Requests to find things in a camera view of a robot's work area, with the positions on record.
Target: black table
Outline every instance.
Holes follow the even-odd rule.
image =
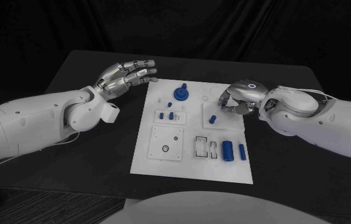
[[[250,79],[273,88],[320,89],[306,67],[73,51],[46,93],[92,85],[116,62],[156,61],[156,77],[211,83]],[[74,142],[20,156],[0,165],[0,186],[57,190],[132,199],[190,190],[223,191],[263,198],[305,212],[351,215],[351,158],[279,135],[257,113],[244,117],[253,185],[129,174],[146,85],[112,103],[115,123],[99,122]]]

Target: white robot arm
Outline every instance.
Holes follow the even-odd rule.
[[[223,110],[240,115],[259,108],[259,119],[277,133],[296,135],[313,145],[351,157],[351,102],[333,97],[316,101],[303,91],[323,94],[318,90],[283,86],[269,91],[261,84],[241,80],[228,86],[217,104]],[[225,106],[228,98],[238,103],[236,107]]]
[[[119,108],[108,101],[131,86],[156,78],[152,60],[116,63],[100,74],[95,85],[80,90],[23,98],[0,105],[0,159],[31,153],[87,131],[102,119],[112,123]]]

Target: silver robot hand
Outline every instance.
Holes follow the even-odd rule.
[[[254,107],[260,107],[260,103],[267,93],[269,90],[260,83],[250,80],[240,80],[224,90],[217,105],[230,113],[249,115],[254,112]],[[227,107],[230,97],[237,102],[237,106]]]
[[[152,66],[155,66],[154,60],[135,60],[125,63],[116,63],[102,72],[93,85],[93,89],[106,101],[119,97],[128,91],[131,86],[148,83],[149,81],[158,81],[156,78],[143,77],[146,74],[156,73],[155,69],[141,69],[133,71],[138,68],[149,68]]]

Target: blue cylinder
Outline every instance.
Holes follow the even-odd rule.
[[[188,98],[187,84],[184,83],[179,88],[174,90],[174,98],[178,101],[184,101]]]
[[[210,117],[210,124],[214,124],[215,118],[217,117],[214,115]]]
[[[238,144],[238,150],[240,150],[240,158],[241,158],[241,161],[244,161],[246,160],[246,154],[244,154],[243,144]]]
[[[223,160],[231,162],[234,160],[231,141],[223,141],[221,146],[223,146]]]

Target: gray floor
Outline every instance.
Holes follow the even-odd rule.
[[[0,189],[0,223],[99,223],[133,200],[82,194]],[[315,215],[333,224],[351,224],[349,217]]]

